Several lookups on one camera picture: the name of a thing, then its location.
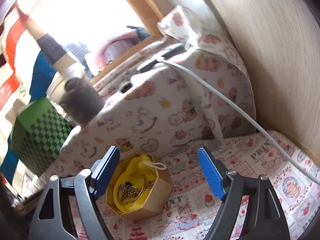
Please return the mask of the gold octagonal jewelry box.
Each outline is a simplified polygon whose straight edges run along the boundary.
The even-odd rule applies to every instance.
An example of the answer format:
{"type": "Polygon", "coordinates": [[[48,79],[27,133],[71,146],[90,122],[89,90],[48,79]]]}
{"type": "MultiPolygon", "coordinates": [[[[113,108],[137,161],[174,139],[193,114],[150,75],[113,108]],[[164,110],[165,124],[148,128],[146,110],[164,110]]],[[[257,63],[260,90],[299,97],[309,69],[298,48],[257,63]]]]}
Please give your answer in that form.
{"type": "Polygon", "coordinates": [[[106,190],[106,204],[127,220],[159,215],[173,189],[168,168],[150,154],[133,153],[121,160],[106,190]]]}

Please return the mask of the christmas print cloth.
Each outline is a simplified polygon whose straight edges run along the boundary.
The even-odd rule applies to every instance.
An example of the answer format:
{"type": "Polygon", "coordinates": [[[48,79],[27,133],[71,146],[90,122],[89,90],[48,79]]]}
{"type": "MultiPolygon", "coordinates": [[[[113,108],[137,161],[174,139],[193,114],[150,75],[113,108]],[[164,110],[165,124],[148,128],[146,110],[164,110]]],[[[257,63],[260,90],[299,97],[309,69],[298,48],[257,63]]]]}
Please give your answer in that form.
{"type": "Polygon", "coordinates": [[[166,155],[172,193],[155,217],[133,222],[116,215],[101,197],[97,206],[114,239],[204,239],[231,178],[269,180],[297,239],[319,210],[319,167],[284,135],[271,131],[222,140],[190,142],[166,155]]]}

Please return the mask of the yellow cloth in box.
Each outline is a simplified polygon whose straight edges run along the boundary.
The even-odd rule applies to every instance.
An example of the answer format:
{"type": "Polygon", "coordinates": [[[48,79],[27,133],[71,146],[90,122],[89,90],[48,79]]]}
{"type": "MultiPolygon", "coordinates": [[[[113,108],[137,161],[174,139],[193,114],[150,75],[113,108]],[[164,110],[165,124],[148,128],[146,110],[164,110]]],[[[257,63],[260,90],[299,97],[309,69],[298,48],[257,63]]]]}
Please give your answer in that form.
{"type": "Polygon", "coordinates": [[[113,187],[113,201],[120,213],[129,213],[143,207],[151,189],[158,178],[156,169],[150,164],[153,163],[152,158],[148,155],[141,154],[129,161],[124,172],[116,180],[113,187]],[[125,181],[131,182],[140,190],[138,197],[129,198],[121,201],[117,197],[117,189],[120,184],[125,181]]]}

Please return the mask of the green checkered tissue box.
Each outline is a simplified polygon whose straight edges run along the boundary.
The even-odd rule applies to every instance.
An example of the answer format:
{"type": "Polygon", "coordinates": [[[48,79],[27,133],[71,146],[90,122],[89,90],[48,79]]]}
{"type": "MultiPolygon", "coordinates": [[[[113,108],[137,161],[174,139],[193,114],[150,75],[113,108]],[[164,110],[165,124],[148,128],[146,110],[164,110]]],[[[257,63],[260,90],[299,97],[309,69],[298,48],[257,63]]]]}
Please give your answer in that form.
{"type": "Polygon", "coordinates": [[[73,129],[46,97],[29,104],[15,120],[10,149],[35,175],[52,165],[73,129]]]}

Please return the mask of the clear plastic jar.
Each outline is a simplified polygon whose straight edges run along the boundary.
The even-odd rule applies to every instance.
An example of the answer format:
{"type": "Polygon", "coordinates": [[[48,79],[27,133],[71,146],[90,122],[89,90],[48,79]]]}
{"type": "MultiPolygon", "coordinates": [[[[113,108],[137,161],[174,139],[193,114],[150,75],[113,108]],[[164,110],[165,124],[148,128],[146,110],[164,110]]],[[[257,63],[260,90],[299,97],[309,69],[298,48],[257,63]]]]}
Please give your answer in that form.
{"type": "Polygon", "coordinates": [[[86,126],[104,107],[104,101],[85,75],[85,67],[75,63],[54,77],[47,89],[48,99],[62,107],[77,125],[86,126]]]}

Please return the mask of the green black marker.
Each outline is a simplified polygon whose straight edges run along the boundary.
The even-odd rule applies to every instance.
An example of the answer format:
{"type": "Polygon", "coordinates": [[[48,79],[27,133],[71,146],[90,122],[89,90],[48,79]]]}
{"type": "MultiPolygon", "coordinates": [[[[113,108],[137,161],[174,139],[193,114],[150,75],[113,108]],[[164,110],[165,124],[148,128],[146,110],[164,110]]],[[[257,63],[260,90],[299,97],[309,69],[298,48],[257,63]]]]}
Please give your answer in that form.
{"type": "Polygon", "coordinates": [[[121,84],[119,91],[124,94],[131,88],[132,88],[132,83],[130,81],[126,81],[121,84]]]}

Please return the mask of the teddy bear print cloth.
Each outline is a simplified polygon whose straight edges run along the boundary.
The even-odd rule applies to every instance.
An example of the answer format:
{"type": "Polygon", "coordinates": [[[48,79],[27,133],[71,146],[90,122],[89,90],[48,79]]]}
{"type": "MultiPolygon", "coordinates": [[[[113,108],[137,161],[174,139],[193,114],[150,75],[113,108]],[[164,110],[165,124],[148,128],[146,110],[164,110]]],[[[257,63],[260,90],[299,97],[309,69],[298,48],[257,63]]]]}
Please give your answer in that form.
{"type": "Polygon", "coordinates": [[[165,37],[181,41],[186,52],[140,74],[137,67],[119,67],[98,85],[104,108],[86,127],[74,128],[59,153],[77,173],[113,145],[122,158],[147,153],[160,159],[192,140],[254,132],[235,110],[240,107],[256,117],[249,75],[233,42],[182,6],[158,28],[165,37]],[[123,94],[119,90],[126,81],[132,88],[123,94]]]}

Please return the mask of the striped curtain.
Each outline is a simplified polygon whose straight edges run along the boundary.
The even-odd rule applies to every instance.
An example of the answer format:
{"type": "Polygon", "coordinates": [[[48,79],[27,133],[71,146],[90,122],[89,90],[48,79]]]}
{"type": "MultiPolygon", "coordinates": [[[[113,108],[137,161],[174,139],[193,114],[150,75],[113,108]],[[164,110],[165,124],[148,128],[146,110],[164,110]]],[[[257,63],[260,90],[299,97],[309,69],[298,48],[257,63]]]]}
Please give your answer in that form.
{"type": "MultiPolygon", "coordinates": [[[[46,96],[46,90],[56,75],[44,57],[35,39],[25,28],[16,8],[5,18],[4,31],[1,36],[1,54],[6,60],[1,65],[1,157],[8,150],[7,139],[11,133],[15,118],[6,118],[14,103],[27,105],[46,96]]],[[[61,158],[58,150],[72,130],[70,122],[54,112],[53,134],[57,135],[49,154],[40,154],[41,165],[36,174],[43,178],[48,174],[61,176],[77,174],[76,168],[61,158]]]]}

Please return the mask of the dark flat device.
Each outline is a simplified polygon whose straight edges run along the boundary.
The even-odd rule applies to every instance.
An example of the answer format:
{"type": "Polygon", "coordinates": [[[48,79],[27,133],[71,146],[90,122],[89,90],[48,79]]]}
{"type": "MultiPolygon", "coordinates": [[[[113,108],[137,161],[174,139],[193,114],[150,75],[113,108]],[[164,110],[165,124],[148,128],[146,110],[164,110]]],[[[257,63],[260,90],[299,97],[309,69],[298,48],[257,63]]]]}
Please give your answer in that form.
{"type": "Polygon", "coordinates": [[[136,72],[138,74],[147,72],[151,70],[157,63],[159,63],[158,59],[168,60],[175,55],[181,54],[185,52],[184,44],[176,43],[164,48],[164,50],[156,53],[150,59],[144,61],[137,69],[136,72]]]}

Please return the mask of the wooden window frame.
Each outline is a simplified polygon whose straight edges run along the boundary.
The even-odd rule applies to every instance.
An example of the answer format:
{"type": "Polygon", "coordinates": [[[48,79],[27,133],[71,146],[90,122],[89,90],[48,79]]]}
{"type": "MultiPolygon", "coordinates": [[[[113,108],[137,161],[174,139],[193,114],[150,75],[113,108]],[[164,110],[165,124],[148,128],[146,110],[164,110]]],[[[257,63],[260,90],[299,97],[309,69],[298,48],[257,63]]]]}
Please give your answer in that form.
{"type": "Polygon", "coordinates": [[[157,23],[173,9],[173,6],[167,0],[125,0],[125,2],[128,6],[125,10],[121,11],[119,15],[121,20],[127,24],[143,25],[149,32],[150,37],[138,43],[115,59],[113,63],[106,66],[105,69],[91,80],[91,84],[93,85],[97,85],[108,73],[112,72],[112,70],[130,57],[153,42],[160,40],[163,35],[157,28],[157,23]]]}

